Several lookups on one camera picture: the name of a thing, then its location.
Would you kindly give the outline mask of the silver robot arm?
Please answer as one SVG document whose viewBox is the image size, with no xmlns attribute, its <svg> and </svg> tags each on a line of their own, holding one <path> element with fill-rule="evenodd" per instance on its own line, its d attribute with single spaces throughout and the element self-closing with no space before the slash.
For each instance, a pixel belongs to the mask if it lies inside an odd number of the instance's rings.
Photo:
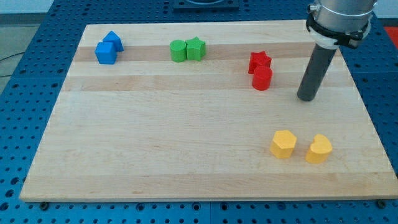
<svg viewBox="0 0 398 224">
<path fill-rule="evenodd" d="M 376 4 L 377 0 L 314 0 L 307 6 L 307 30 L 324 49 L 356 49 L 370 33 Z"/>
</svg>

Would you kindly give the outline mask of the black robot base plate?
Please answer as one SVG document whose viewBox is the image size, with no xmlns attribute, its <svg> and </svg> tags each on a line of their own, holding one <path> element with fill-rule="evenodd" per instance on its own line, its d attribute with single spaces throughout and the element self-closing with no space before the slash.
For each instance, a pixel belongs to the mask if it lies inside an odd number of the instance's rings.
<svg viewBox="0 0 398 224">
<path fill-rule="evenodd" d="M 174 11 L 238 9 L 240 0 L 174 0 Z"/>
</svg>

